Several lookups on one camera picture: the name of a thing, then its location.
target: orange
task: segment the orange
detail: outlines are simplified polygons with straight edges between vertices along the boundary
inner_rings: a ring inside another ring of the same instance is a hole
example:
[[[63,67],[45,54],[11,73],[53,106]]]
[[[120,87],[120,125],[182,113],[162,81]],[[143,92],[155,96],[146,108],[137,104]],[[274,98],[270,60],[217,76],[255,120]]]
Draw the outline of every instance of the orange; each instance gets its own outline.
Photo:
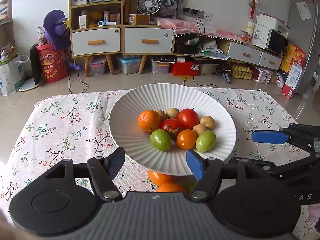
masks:
[[[186,189],[174,182],[168,182],[162,184],[159,188],[156,189],[156,192],[186,192]]]
[[[166,175],[151,170],[148,170],[147,174],[149,179],[153,182],[153,184],[157,186],[161,186],[162,184],[173,181],[173,176],[171,175]]]
[[[196,146],[197,134],[193,130],[183,130],[177,136],[177,145],[180,149],[188,150]]]
[[[152,133],[154,130],[159,129],[161,117],[154,110],[144,111],[138,117],[138,125],[142,131]]]

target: cherry tomato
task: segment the cherry tomato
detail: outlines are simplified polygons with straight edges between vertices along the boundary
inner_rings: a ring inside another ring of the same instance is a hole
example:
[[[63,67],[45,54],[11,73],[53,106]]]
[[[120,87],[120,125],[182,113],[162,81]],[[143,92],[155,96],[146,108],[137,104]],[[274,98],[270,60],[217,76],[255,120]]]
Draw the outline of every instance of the cherry tomato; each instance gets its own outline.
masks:
[[[177,136],[177,145],[180,149],[192,149],[196,145],[197,134],[193,130],[183,130]]]
[[[173,176],[162,174],[159,172],[148,170],[147,172],[149,179],[153,182],[153,184],[157,186],[161,186],[162,184],[173,181]]]
[[[160,125],[160,129],[165,130],[170,135],[171,139],[176,139],[177,135],[182,130],[182,126],[178,119],[170,118]]]
[[[165,184],[162,184],[159,188],[155,190],[156,192],[186,192],[186,189],[174,182],[168,182]]]
[[[199,124],[199,116],[197,112],[189,108],[180,111],[178,114],[178,120],[182,124],[183,128],[190,130]]]

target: white shopping bag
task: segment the white shopping bag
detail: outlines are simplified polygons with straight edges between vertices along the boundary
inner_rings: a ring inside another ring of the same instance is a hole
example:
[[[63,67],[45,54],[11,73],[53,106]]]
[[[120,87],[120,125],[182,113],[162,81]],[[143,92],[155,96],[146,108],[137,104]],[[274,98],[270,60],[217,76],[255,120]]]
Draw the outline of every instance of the white shopping bag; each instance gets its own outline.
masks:
[[[21,60],[20,54],[18,54],[8,64],[0,65],[0,88],[5,97],[15,93],[25,81],[21,63],[28,62],[29,57],[22,57],[26,60]]]

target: wooden leg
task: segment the wooden leg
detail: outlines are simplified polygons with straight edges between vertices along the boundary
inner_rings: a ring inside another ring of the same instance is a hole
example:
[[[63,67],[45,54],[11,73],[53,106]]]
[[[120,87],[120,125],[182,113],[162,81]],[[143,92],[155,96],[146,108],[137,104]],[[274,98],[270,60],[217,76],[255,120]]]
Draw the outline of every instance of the wooden leg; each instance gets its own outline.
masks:
[[[109,69],[110,69],[110,73],[111,73],[111,75],[114,75],[115,74],[115,70],[113,69],[113,64],[112,64],[112,60],[111,60],[110,54],[106,54],[106,58],[107,58],[108,66],[109,66]]]
[[[146,59],[147,59],[147,55],[143,55],[142,59],[141,59],[140,67],[139,67],[139,74],[142,74],[142,72],[143,72],[143,68],[144,68],[144,64],[146,63]]]
[[[85,76],[88,77],[89,76],[89,63],[90,63],[90,56],[85,57]]]

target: pink cloth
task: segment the pink cloth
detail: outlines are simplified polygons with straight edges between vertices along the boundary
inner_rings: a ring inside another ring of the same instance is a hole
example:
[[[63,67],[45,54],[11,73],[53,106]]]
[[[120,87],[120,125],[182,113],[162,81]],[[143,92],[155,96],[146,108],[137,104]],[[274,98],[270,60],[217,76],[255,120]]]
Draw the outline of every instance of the pink cloth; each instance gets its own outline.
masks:
[[[167,19],[167,18],[155,18],[155,21],[160,23],[163,29],[173,29],[174,34],[200,33],[204,35],[220,37],[220,38],[225,38],[225,39],[244,43],[241,40],[240,36],[235,33],[226,32],[214,26],[209,26],[209,25],[205,25],[204,26],[205,29],[204,29],[200,21],[198,21],[198,24],[196,22],[191,22],[191,21]]]

